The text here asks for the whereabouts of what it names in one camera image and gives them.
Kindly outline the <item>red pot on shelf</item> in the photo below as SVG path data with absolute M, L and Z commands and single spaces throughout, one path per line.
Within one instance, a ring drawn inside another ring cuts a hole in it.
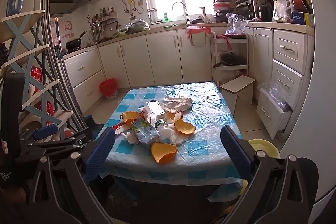
M 310 8 L 307 0 L 292 0 L 292 1 L 293 1 L 295 9 L 298 12 L 305 12 L 309 14 L 312 13 L 312 9 Z

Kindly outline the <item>black wok on stove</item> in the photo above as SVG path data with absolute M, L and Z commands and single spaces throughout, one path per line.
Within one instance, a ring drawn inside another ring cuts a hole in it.
M 66 50 L 68 53 L 77 51 L 81 49 L 81 38 L 86 34 L 84 31 L 77 39 L 66 42 Z

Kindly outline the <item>open white bottom drawer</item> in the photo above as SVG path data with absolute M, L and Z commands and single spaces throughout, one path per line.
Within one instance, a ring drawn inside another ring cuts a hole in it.
M 263 88 L 260 90 L 256 111 L 271 139 L 274 139 L 278 132 L 284 131 L 291 116 L 291 108 L 285 106 L 285 110 L 282 110 Z

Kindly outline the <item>orange peel front piece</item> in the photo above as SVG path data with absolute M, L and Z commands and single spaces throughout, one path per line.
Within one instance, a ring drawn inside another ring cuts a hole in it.
M 177 154 L 177 146 L 168 143 L 153 143 L 151 155 L 158 164 L 165 164 L 171 161 Z

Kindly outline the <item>white refrigerator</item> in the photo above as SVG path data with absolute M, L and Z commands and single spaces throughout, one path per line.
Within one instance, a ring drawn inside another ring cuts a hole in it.
M 311 79 L 298 120 L 281 156 L 309 158 L 318 168 L 313 223 L 335 198 L 335 0 L 311 0 L 315 46 Z

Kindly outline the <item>white tissue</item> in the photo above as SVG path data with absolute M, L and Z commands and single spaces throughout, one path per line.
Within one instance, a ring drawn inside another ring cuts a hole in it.
M 175 129 L 171 128 L 167 124 L 161 124 L 158 126 L 157 130 L 162 143 L 169 143 L 179 146 L 189 139 L 189 135 L 178 133 Z

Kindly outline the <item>orange peel piece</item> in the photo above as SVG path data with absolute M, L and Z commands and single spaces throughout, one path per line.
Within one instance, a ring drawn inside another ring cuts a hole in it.
M 151 155 L 158 164 L 165 164 L 171 161 L 177 154 L 177 146 L 168 143 L 153 143 Z
M 185 122 L 183 119 L 175 121 L 174 127 L 177 131 L 185 135 L 193 134 L 196 130 L 196 127 L 193 124 Z
M 136 111 L 127 111 L 121 114 L 122 121 L 130 126 L 132 122 L 138 119 L 141 115 Z

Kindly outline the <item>clear plastic bottle green label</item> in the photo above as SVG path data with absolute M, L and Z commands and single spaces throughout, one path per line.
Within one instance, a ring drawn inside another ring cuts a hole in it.
M 152 126 L 157 130 L 161 124 L 167 124 L 165 121 L 165 111 L 157 100 L 147 102 L 147 117 Z

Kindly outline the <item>red bag on cabinet hook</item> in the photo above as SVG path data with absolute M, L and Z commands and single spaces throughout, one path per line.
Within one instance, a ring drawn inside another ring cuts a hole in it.
M 208 26 L 187 26 L 185 33 L 192 46 L 201 47 L 206 45 L 212 30 Z

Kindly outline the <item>clear plastic bag on rack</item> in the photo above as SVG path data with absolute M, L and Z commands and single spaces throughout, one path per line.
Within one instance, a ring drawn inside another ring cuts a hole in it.
M 244 16 L 236 13 L 227 13 L 226 17 L 228 19 L 228 28 L 225 35 L 242 35 L 248 25 L 248 20 Z

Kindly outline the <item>white plastic bag on counter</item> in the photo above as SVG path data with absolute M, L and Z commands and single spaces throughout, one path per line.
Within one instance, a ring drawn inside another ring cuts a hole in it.
M 275 0 L 272 14 L 272 22 L 290 23 L 291 6 L 288 0 Z

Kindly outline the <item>clear plastic bag in drawer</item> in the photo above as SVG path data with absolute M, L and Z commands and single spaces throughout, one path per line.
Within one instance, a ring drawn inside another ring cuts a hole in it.
M 257 89 L 261 91 L 264 89 L 268 95 L 278 104 L 282 110 L 288 108 L 285 99 L 281 94 L 280 86 L 273 82 L 264 82 L 257 86 Z

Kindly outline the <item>red yellow snack wrapper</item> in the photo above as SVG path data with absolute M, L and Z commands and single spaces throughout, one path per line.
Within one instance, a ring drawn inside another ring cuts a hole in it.
M 141 112 L 138 112 L 138 113 L 141 115 L 139 118 L 143 118 L 146 114 L 146 111 L 142 110 Z M 124 131 L 127 131 L 127 130 L 131 129 L 131 125 L 130 126 L 126 125 L 121 119 L 121 121 L 118 122 L 118 124 L 112 126 L 112 129 L 114 129 L 115 134 L 118 135 L 118 134 L 120 134 Z

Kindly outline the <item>white tiered rack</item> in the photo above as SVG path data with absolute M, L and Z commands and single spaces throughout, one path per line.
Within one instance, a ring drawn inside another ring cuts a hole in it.
M 218 32 L 211 34 L 213 80 L 220 86 L 238 78 L 248 76 L 249 45 L 245 34 L 225 35 Z

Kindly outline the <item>printed white plastic bag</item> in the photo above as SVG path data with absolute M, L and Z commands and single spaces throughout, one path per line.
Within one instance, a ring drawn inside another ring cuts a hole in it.
M 192 108 L 193 101 L 191 98 L 164 97 L 161 105 L 166 112 L 180 113 Z

